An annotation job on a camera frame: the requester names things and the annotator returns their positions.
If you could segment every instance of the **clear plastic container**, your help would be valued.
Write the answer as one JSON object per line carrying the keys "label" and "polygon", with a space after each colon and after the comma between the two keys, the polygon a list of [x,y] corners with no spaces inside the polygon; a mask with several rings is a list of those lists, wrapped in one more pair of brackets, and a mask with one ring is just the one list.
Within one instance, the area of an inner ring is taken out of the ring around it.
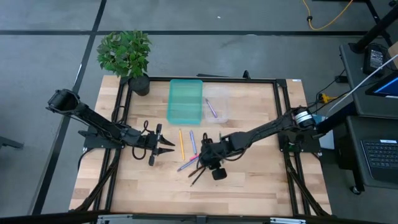
{"label": "clear plastic container", "polygon": [[229,90],[225,87],[205,86],[203,89],[203,109],[210,123],[228,121]]}

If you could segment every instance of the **black desk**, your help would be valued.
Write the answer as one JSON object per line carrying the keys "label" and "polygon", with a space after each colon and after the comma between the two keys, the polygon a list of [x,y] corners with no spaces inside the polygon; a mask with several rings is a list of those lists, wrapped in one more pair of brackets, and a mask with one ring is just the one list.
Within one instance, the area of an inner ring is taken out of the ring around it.
{"label": "black desk", "polygon": [[[347,79],[351,89],[363,81],[367,75],[362,72],[364,54],[356,54],[348,44],[340,46],[341,59],[346,69]],[[379,81],[380,78],[371,77],[363,85]],[[337,125],[344,123],[347,116],[371,116],[376,118],[398,119],[398,99],[366,95],[365,91],[372,85],[358,88],[353,92],[353,101],[334,113],[319,125],[321,132],[328,132]]]}
{"label": "black desk", "polygon": [[353,171],[355,185],[363,191],[363,185],[398,189],[397,184],[374,180],[366,163],[361,140],[398,139],[398,119],[348,116],[346,122],[333,130],[339,166]]}

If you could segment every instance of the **yellow cable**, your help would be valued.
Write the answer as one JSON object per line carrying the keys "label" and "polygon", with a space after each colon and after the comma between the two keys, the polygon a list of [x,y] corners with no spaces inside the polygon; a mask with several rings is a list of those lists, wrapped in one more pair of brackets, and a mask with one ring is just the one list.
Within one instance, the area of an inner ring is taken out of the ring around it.
{"label": "yellow cable", "polygon": [[[347,6],[342,10],[342,12],[341,12],[338,16],[336,16],[332,21],[330,21],[328,24],[326,24],[325,26],[323,26],[323,27],[321,27],[321,28],[314,28],[314,27],[312,27],[311,19],[308,20],[308,24],[310,25],[310,27],[311,27],[312,30],[322,30],[322,29],[324,29],[324,28],[326,28],[326,27],[332,25],[332,23],[334,23],[341,15],[343,15],[343,13],[345,12],[345,10],[347,10],[347,8],[349,7],[349,5],[351,5],[351,3],[353,3],[353,1],[354,1],[354,0],[351,0],[351,1],[347,4]],[[306,7],[307,10],[308,10],[308,16],[311,16],[310,8],[309,8],[309,6],[307,5],[307,3],[305,2],[305,0],[303,0],[303,3],[305,4],[305,7]]]}

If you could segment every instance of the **white cable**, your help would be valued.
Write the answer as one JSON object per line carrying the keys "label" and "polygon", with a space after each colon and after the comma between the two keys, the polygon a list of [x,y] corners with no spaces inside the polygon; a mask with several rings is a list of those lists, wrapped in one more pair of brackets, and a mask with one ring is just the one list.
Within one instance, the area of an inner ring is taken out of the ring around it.
{"label": "white cable", "polygon": [[376,72],[378,72],[380,69],[382,69],[384,66],[386,66],[388,63],[390,63],[391,61],[393,61],[396,57],[398,57],[398,55],[393,56],[390,60],[388,60],[386,63],[384,63],[383,65],[381,65],[378,69],[376,69],[376,71],[372,72],[372,74],[370,74],[368,77],[366,77],[360,84],[358,84],[355,88],[353,88],[353,90],[351,90],[349,93],[347,93],[341,100],[339,100],[337,103],[335,103],[326,113],[326,117],[328,116],[329,112],[335,108],[339,103],[341,103],[343,100],[345,100],[348,96],[350,96],[350,94],[352,94],[356,89],[358,89],[364,82],[366,82],[366,80],[368,80],[370,77],[372,77]]}

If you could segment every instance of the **keyboard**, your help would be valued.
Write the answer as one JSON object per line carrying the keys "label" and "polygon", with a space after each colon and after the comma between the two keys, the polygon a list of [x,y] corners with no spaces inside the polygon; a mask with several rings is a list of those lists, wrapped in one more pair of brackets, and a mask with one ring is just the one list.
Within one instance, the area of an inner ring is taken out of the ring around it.
{"label": "keyboard", "polygon": [[395,140],[363,140],[369,167],[398,169],[398,143]]}

